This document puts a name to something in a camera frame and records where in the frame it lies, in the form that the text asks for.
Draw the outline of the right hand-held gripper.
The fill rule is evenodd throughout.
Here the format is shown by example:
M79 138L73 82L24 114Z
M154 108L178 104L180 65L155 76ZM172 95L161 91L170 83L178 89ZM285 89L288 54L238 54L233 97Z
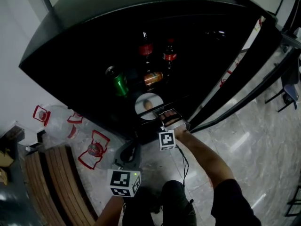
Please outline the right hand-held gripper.
M180 115L181 119L179 121L175 122L174 124L171 124L171 125L165 127L163 125L162 118L160 116L162 113L152 112L152 114L155 116L156 120L159 120L162 123L161 131L158 133L158 138L159 138L160 150L164 151L164 150L174 149L176 147L174 130L181 126L185 126L185 129L189 130L190 124L177 112Z

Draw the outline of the green drink can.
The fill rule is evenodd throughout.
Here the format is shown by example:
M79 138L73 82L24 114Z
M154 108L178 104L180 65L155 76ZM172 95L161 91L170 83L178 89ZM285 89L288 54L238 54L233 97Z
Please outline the green drink can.
M115 94L124 97L128 94L127 80L123 71L117 66L110 66L106 69L106 77L113 85Z

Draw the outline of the grey chair blue seat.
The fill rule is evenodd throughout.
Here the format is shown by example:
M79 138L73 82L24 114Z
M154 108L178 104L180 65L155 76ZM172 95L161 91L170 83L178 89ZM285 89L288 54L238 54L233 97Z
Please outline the grey chair blue seat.
M294 108L296 110L299 95L297 93L295 85L298 84L299 79L300 79L299 72L292 73L290 75L283 74L281 76L282 89L276 95L274 95L272 98L265 101L265 104L269 103L270 101L272 101L279 95L283 94L282 98L283 98L285 105L281 109L279 109L277 112L278 113L281 112L282 110L284 110L291 104L294 105Z

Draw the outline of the white round plate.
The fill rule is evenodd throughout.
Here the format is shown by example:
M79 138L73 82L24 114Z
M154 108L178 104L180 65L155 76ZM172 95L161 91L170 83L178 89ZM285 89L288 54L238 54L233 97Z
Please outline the white round plate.
M141 114L143 112L146 112L146 110L143 106L144 100L151 101L153 108L163 104L163 100L158 95L156 95L154 93L144 93L144 94L140 95L136 100L136 103L135 103L136 114Z

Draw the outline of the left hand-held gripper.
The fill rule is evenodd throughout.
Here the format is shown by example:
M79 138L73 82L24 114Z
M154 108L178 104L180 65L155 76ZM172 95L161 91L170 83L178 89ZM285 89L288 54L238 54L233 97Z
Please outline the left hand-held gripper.
M107 186L112 195L134 197L141 180L141 145L129 141L119 148L114 157L113 166L107 171Z

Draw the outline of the wooden slatted bench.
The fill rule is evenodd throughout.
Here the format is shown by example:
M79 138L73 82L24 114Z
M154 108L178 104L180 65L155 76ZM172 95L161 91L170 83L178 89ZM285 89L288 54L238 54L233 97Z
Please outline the wooden slatted bench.
M93 226L87 197L69 146L34 152L24 160L31 199L45 226Z

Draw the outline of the black mini fridge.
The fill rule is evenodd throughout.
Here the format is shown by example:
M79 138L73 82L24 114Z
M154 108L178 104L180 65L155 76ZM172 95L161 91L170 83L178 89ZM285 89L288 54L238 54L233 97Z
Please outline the black mini fridge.
M196 132L211 127L260 95L301 54L301 42L250 0L59 0L43 19L19 65L70 109L124 138L149 140L162 126L136 114L147 91L175 109ZM150 66L139 59L139 34L153 39ZM174 38L168 70L163 47ZM119 67L129 92L115 94L105 75ZM144 75L162 72L147 87Z

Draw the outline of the copper drink can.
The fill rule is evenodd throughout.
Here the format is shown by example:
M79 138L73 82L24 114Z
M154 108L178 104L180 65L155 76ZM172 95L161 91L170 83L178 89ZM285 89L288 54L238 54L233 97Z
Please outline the copper drink can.
M147 87L152 86L153 84L160 82L163 80L163 73L162 72L151 72L143 77L144 83Z

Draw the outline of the black metal table frame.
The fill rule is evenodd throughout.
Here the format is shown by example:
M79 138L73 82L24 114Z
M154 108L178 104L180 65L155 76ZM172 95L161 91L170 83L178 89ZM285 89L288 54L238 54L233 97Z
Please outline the black metal table frame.
M297 186L293 198L287 203L289 206L285 217L296 217L301 213L301 185Z

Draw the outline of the person's dark trousers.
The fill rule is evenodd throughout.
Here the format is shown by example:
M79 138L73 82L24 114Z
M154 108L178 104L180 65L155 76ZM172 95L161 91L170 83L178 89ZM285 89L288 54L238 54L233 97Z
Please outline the person's dark trousers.
M140 187L133 198L125 200L122 226L155 226L151 213L159 213L160 209L163 209L163 226L197 226L192 203L177 180L167 181L159 194Z

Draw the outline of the flat cardboard box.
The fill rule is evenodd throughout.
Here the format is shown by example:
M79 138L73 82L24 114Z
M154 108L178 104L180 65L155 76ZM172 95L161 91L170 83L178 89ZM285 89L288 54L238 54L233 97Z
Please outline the flat cardboard box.
M11 148L0 148L0 167L7 168L15 161L14 150Z

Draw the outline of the person's left forearm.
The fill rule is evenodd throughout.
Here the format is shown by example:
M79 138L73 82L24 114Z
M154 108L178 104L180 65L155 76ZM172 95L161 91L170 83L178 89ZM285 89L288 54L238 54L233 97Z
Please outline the person's left forearm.
M123 205L123 197L112 196L93 226L118 226Z

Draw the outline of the person's right forearm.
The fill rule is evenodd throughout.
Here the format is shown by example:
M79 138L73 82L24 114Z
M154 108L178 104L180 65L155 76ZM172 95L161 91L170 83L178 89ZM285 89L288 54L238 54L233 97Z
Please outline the person's right forearm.
M175 138L193 154L210 178L213 188L225 180L234 179L234 175L226 162L210 147L193 136L185 125L177 127L174 133Z

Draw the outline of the dark cola bottle red label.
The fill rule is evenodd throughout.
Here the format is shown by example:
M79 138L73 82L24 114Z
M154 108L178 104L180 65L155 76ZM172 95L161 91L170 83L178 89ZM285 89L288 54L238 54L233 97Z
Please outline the dark cola bottle red label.
M174 38L168 38L163 47L162 58L168 70L171 69L173 62L177 58L177 52L175 50L174 42Z
M153 56L153 39L149 32L142 31L138 41L139 59L144 65L150 66Z

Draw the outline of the person's dark shirt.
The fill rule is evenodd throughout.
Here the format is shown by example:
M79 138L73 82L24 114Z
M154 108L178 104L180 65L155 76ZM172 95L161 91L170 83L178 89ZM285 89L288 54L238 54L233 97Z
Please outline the person's dark shirt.
M211 215L215 226L261 226L234 179L227 179L214 189Z

